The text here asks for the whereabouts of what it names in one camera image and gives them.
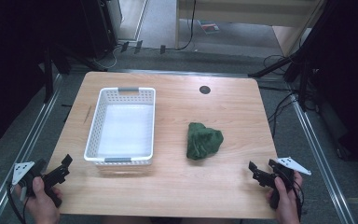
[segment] basket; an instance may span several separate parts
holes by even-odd
[[[151,164],[155,102],[153,88],[101,89],[84,159],[100,166]]]

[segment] person's right hand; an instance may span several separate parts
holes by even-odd
[[[55,206],[54,202],[45,192],[45,183],[42,178],[37,176],[33,180],[34,197],[28,199],[26,207],[34,218],[35,223],[59,223],[60,211]],[[20,195],[21,188],[16,186],[17,194]],[[62,197],[59,189],[53,188],[54,193],[58,198]]]
[[[279,196],[280,196],[278,208],[276,209],[276,216],[278,222],[281,224],[300,223],[297,213],[296,195],[293,192],[293,189],[287,191],[286,186],[284,185],[283,181],[279,177],[276,177],[274,181],[275,181],[275,187],[279,191]],[[297,171],[295,171],[295,181],[301,187],[302,176]],[[272,195],[272,190],[267,195],[268,200],[270,199],[271,195]]]

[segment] wooden tabletop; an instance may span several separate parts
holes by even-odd
[[[200,93],[201,86],[211,89]],[[156,89],[153,163],[99,169],[85,161],[100,89]],[[202,161],[186,157],[190,122],[222,131],[219,151]],[[249,78],[97,73],[86,74],[48,171],[66,154],[74,159],[61,185],[63,214],[147,217],[274,218],[268,188],[252,179],[253,161],[271,172],[276,158],[257,83]]]

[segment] green cloth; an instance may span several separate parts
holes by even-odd
[[[190,123],[187,136],[187,157],[195,161],[216,153],[223,142],[222,132],[206,128],[201,123]]]

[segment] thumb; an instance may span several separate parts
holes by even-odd
[[[34,178],[32,188],[34,190],[36,199],[43,199],[47,196],[45,193],[45,183],[43,182],[42,178],[40,178],[40,176]]]
[[[280,199],[281,200],[288,199],[289,197],[287,196],[286,186],[284,185],[284,183],[281,180],[281,178],[280,177],[275,177],[274,182],[275,182],[275,187],[279,191]]]

